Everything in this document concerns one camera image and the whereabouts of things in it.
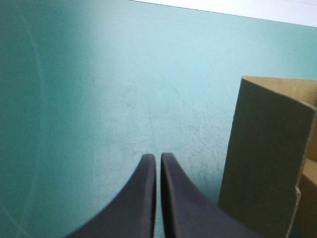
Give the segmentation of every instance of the curved plastic edge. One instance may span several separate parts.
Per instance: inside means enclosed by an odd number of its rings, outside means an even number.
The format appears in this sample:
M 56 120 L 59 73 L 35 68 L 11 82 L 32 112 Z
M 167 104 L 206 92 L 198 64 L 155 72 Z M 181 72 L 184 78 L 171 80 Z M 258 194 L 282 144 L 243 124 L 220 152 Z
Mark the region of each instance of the curved plastic edge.
M 168 238 L 261 238 L 213 205 L 172 153 L 161 156 L 161 203 Z
M 153 238 L 155 212 L 156 163 L 146 154 L 112 202 L 65 238 Z

